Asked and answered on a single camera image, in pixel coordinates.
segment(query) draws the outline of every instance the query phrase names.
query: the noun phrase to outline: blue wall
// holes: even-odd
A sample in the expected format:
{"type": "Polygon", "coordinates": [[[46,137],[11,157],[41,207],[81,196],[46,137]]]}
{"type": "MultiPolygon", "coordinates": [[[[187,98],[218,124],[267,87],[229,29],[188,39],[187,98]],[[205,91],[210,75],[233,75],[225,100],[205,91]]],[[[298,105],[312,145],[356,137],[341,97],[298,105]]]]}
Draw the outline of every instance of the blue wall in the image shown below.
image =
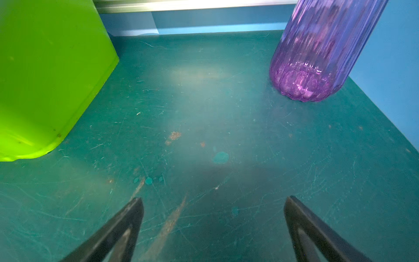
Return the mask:
{"type": "Polygon", "coordinates": [[[350,77],[419,150],[419,0],[390,0],[350,77]]]}
{"type": "Polygon", "coordinates": [[[294,5],[101,14],[113,36],[283,30],[294,5]]]}

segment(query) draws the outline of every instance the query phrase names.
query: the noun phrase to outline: shelf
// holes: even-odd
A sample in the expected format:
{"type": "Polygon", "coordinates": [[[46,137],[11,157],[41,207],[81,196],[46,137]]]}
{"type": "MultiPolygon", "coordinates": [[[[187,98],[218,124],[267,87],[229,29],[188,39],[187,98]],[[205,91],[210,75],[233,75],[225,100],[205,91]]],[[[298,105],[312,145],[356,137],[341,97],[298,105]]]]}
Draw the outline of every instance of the shelf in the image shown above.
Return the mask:
{"type": "Polygon", "coordinates": [[[58,261],[136,196],[132,261],[295,261],[289,195],[374,261],[417,261],[419,153],[351,79],[318,103],[275,90],[281,34],[113,38],[64,141],[0,162],[1,261],[58,261]]]}
{"type": "Polygon", "coordinates": [[[297,0],[94,0],[99,13],[228,8],[296,4],[297,0]]]}

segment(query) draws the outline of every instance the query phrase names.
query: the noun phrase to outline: green plastic container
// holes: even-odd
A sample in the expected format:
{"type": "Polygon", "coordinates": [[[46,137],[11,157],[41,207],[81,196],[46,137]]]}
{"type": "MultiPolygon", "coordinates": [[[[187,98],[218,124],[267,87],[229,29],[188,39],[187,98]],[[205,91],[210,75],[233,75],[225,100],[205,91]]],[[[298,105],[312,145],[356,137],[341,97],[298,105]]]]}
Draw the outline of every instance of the green plastic container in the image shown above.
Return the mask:
{"type": "Polygon", "coordinates": [[[57,147],[118,60],[91,0],[0,1],[0,161],[57,147]]]}

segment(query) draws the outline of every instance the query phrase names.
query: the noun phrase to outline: teal paint drop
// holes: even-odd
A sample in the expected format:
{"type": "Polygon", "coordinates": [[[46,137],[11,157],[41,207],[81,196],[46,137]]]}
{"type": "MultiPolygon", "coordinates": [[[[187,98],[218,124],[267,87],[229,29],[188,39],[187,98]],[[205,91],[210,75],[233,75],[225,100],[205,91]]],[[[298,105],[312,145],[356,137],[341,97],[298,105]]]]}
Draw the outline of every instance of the teal paint drop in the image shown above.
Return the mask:
{"type": "Polygon", "coordinates": [[[229,159],[229,158],[230,158],[230,157],[229,157],[229,155],[228,155],[226,152],[218,152],[218,153],[214,156],[214,158],[212,159],[212,161],[213,161],[215,164],[222,165],[222,164],[227,163],[227,161],[228,161],[228,159],[229,159]]]}
{"type": "Polygon", "coordinates": [[[147,185],[151,185],[151,184],[153,183],[153,179],[152,179],[151,177],[148,177],[148,178],[145,180],[145,183],[146,183],[147,185]]]}

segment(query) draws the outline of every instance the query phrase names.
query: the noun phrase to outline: purple plastic bottle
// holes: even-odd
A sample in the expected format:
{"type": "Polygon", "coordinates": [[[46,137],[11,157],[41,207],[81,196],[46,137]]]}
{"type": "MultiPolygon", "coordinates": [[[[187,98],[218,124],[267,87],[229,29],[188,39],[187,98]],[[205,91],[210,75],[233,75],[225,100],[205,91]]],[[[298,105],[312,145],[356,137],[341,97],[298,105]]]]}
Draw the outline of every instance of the purple plastic bottle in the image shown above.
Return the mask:
{"type": "Polygon", "coordinates": [[[269,76],[291,99],[321,101],[345,82],[388,0],[299,0],[269,76]]]}

